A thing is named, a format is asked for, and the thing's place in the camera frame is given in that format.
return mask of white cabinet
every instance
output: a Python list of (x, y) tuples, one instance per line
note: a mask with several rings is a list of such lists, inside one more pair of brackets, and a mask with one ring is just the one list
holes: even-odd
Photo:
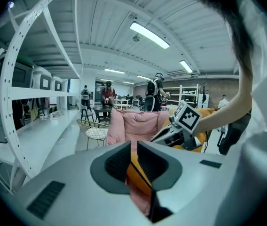
[(206, 109), (209, 107), (209, 94), (205, 94), (205, 101), (203, 103), (203, 97), (204, 94), (199, 94), (198, 95), (198, 103), (197, 103), (197, 108), (198, 109)]

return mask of woman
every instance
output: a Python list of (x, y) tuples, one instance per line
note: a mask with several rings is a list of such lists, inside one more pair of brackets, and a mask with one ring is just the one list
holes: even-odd
[(252, 0), (198, 0), (226, 21), (234, 54), (239, 62), (239, 91), (229, 104), (203, 118), (195, 134), (230, 124), (252, 109), (250, 122), (240, 143), (267, 130), (263, 115), (251, 92), (267, 77), (267, 16)]

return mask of wire chair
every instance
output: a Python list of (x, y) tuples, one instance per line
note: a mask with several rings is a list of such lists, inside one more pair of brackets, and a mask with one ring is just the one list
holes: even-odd
[(102, 141), (102, 146), (104, 146), (104, 141), (107, 136), (107, 132), (109, 130), (109, 125), (100, 124), (93, 121), (86, 121), (86, 120), (77, 120), (77, 124), (79, 125), (81, 131), (85, 133), (87, 136), (87, 147), (88, 150), (88, 143), (89, 139), (93, 139), (97, 141), (99, 147), (99, 141)]

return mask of brick wall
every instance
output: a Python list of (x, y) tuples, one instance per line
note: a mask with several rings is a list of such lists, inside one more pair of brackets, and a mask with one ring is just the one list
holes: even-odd
[[(167, 81), (164, 82), (164, 87), (179, 87), (183, 86), (196, 86), (199, 83), (208, 84), (205, 89), (209, 90), (209, 107), (217, 108), (222, 95), (226, 94), (228, 99), (231, 100), (237, 93), (239, 88), (239, 80), (235, 79), (205, 79), (205, 80), (183, 80), (183, 81)], [(136, 86), (133, 89), (133, 96), (140, 95), (145, 97), (146, 85)]]

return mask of ceiling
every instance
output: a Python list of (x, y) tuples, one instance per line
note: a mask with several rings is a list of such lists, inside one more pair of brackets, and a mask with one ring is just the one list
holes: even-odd
[[(11, 9), (21, 23), (39, 0), (14, 0)], [(190, 77), (183, 74), (185, 60), (195, 76), (233, 76), (237, 62), (231, 49), (223, 19), (194, 0), (53, 0), (49, 6), (58, 37), (81, 73), (81, 58), (76, 43), (75, 15), (84, 67), (95, 69), (97, 77), (136, 84), (157, 72), (167, 80)], [(170, 47), (163, 49), (129, 26), (133, 21), (147, 27)], [(8, 46), (14, 35), (8, 12), (0, 18), (0, 43)], [(76, 78), (55, 45), (39, 16), (30, 28), (20, 52), (62, 78)], [(123, 71), (117, 74), (105, 68)], [(172, 72), (181, 71), (180, 76)]]

